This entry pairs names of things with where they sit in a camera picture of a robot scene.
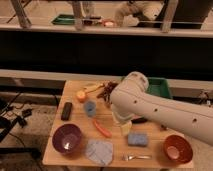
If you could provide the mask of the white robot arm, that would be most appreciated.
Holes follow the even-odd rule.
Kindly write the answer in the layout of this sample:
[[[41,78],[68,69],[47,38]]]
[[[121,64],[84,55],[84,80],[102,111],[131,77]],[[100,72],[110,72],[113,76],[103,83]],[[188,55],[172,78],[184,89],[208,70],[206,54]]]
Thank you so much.
[[[147,77],[129,73],[111,92],[111,108],[121,124],[143,116],[213,146],[213,108],[150,95]]]

